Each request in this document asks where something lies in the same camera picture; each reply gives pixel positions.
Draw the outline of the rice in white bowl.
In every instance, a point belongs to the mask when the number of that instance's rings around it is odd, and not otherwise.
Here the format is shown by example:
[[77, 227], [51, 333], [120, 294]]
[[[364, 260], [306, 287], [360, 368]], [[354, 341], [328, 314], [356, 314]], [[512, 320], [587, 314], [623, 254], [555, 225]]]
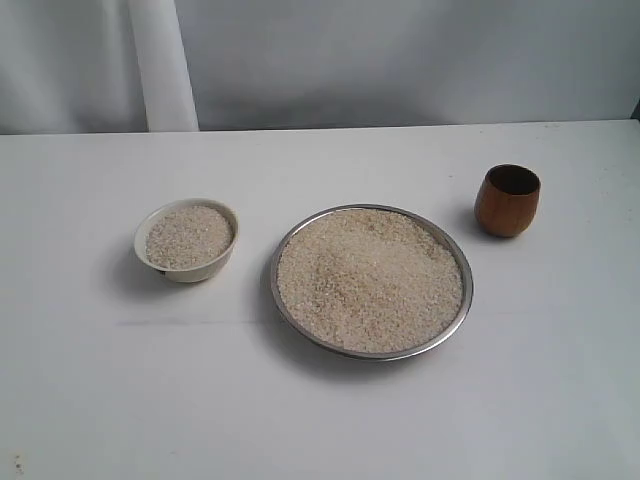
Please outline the rice in white bowl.
[[217, 258], [232, 240], [232, 226], [218, 210], [185, 206], [154, 224], [147, 235], [146, 255], [159, 267], [187, 270]]

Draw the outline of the white backdrop curtain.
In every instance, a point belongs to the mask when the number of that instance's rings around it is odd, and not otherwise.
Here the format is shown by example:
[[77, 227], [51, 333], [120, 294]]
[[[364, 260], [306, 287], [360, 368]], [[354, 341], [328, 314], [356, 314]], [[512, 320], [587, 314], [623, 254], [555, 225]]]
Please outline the white backdrop curtain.
[[5, 134], [622, 119], [635, 1], [5, 1]]

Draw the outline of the brown wooden cup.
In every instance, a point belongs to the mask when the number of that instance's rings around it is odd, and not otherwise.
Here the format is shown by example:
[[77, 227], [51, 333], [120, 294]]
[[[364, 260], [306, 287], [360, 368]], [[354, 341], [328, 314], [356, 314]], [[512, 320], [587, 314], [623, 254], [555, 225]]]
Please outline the brown wooden cup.
[[530, 169], [496, 165], [483, 179], [474, 204], [479, 226], [500, 238], [514, 238], [532, 223], [539, 204], [541, 181]]

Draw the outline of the white ceramic bowl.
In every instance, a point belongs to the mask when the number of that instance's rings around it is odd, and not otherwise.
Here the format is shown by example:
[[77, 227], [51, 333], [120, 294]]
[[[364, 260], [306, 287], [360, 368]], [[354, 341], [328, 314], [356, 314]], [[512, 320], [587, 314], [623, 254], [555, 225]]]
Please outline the white ceramic bowl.
[[[233, 240], [229, 247], [217, 258], [209, 263], [187, 270], [169, 270], [151, 263], [146, 255], [146, 239], [154, 224], [165, 214], [185, 206], [202, 205], [218, 210], [231, 224]], [[235, 242], [238, 237], [238, 221], [234, 212], [226, 205], [204, 198], [178, 200], [160, 207], [148, 215], [135, 232], [133, 248], [138, 259], [146, 266], [152, 268], [167, 279], [179, 283], [197, 283], [214, 277], [231, 257]]]

